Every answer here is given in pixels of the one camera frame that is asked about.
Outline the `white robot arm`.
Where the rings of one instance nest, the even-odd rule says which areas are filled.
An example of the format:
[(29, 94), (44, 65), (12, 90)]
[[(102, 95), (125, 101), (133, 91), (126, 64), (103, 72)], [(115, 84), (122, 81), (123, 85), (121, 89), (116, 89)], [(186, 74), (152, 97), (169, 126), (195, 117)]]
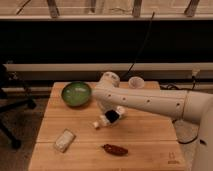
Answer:
[(101, 110), (120, 105), (197, 124), (198, 143), (191, 171), (213, 171), (213, 94), (187, 90), (125, 89), (105, 72), (93, 89)]

